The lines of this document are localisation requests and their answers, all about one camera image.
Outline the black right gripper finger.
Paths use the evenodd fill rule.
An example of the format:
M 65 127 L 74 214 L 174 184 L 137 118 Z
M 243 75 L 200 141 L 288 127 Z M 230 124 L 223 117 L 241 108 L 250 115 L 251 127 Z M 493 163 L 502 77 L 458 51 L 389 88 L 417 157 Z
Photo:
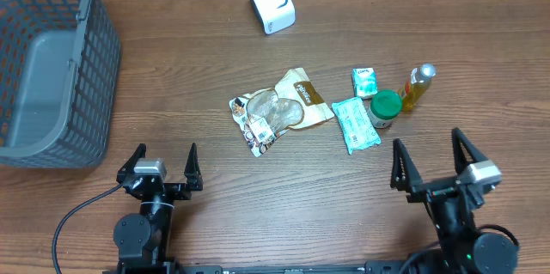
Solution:
M 405 145 L 399 138 L 396 138 L 393 141 L 390 187 L 398 191 L 417 192 L 422 185 L 423 180 Z
M 458 128 L 451 131 L 455 172 L 460 175 L 469 164 L 488 161 L 488 158 L 477 149 Z

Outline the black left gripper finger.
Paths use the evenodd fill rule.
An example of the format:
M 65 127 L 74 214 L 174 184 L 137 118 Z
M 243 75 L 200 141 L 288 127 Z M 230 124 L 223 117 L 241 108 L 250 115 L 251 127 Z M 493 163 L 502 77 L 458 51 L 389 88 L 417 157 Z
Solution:
M 126 161 L 126 163 L 117 172 L 117 179 L 125 179 L 127 175 L 134 172 L 134 167 L 137 165 L 138 160 L 145 157 L 146 145 L 140 143 L 132 156 Z
M 199 168 L 196 143 L 193 143 L 189 150 L 184 175 L 186 177 L 186 185 L 190 191 L 203 190 L 203 178 Z

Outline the yellow dish soap bottle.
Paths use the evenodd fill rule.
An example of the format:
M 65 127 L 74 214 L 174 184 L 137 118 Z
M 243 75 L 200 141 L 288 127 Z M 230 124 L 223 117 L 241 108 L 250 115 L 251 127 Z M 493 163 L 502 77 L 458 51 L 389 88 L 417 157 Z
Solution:
M 422 64 L 412 70 L 405 85 L 397 92 L 404 112 L 412 111 L 419 98 L 430 87 L 437 69 L 433 64 Z

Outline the teal tissue pack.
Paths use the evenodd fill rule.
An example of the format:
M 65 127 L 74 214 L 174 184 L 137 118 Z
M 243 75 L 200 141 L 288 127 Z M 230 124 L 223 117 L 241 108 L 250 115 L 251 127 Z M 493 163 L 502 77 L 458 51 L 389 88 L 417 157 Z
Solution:
M 378 93 L 376 73 L 373 68 L 357 68 L 351 72 L 354 94 L 370 99 Z

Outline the beige brown snack bag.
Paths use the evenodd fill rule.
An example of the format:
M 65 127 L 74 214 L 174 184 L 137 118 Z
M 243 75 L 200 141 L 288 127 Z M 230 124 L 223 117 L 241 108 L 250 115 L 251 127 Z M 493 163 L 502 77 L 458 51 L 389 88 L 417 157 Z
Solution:
M 303 68 L 288 70 L 271 88 L 235 97 L 229 109 L 256 157 L 287 131 L 308 129 L 334 117 Z

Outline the green lidded white jar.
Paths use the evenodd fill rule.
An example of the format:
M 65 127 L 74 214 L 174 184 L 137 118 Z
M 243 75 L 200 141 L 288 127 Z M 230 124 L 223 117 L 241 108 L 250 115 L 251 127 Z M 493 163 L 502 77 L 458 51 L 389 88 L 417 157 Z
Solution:
M 393 90 L 384 89 L 375 94 L 367 110 L 371 124 L 377 128 L 391 125 L 402 110 L 402 100 Z

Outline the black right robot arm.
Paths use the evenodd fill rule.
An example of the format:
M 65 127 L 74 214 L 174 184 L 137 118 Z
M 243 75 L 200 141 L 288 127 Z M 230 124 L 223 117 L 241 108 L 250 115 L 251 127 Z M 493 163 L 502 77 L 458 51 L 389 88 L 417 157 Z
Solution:
M 410 204 L 421 203 L 437 232 L 437 241 L 409 255 L 400 273 L 512 273 L 520 244 L 496 224 L 477 226 L 474 211 L 502 181 L 497 165 L 464 133 L 451 131 L 455 175 L 425 183 L 406 146 L 393 141 L 390 187 L 406 193 Z

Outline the teal wipes packet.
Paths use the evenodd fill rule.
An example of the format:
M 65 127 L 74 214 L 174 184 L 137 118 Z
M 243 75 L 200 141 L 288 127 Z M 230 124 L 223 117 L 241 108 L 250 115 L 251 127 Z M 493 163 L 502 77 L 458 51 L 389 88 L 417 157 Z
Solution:
M 354 150 L 381 144 L 381 138 L 371 123 L 361 98 L 353 97 L 334 102 L 332 109 L 339 121 L 349 155 Z

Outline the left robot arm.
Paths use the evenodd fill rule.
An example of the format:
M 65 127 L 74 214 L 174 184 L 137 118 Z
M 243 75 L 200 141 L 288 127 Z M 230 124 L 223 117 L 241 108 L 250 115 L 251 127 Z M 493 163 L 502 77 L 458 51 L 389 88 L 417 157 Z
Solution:
M 197 146 L 193 144 L 184 169 L 186 181 L 165 181 L 167 168 L 161 158 L 145 157 L 141 143 L 117 172 L 125 192 L 140 201 L 138 213 L 119 219 L 113 241 L 119 250 L 118 273 L 182 273 L 182 266 L 168 256 L 168 244 L 176 201 L 186 201 L 203 189 Z

